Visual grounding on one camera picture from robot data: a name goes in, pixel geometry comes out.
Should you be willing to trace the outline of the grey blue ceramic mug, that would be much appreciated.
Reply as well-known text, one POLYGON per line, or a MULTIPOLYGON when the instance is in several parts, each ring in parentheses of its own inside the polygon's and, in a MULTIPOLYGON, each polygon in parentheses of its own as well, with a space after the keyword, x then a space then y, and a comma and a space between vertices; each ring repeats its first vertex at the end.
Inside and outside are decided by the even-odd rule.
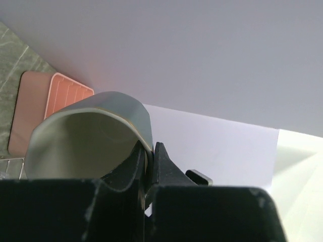
POLYGON ((127 159, 135 144, 153 161, 150 115, 137 99, 101 92, 46 118, 32 132, 24 161, 28 179, 99 178, 127 159))

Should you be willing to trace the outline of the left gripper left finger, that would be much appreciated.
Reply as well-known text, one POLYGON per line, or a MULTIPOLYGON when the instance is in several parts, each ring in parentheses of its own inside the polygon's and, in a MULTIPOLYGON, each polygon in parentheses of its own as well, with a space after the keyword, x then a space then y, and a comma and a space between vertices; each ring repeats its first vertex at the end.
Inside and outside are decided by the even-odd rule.
POLYGON ((1 181, 1 241, 144 241, 145 150, 101 178, 1 181))

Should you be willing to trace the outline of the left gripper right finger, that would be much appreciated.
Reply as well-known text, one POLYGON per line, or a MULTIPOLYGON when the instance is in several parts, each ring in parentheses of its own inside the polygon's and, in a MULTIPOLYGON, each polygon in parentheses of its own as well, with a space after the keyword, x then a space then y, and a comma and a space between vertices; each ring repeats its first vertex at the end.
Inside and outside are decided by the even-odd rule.
POLYGON ((286 241, 275 203, 257 187, 198 185, 169 158, 154 153, 152 241, 286 241))

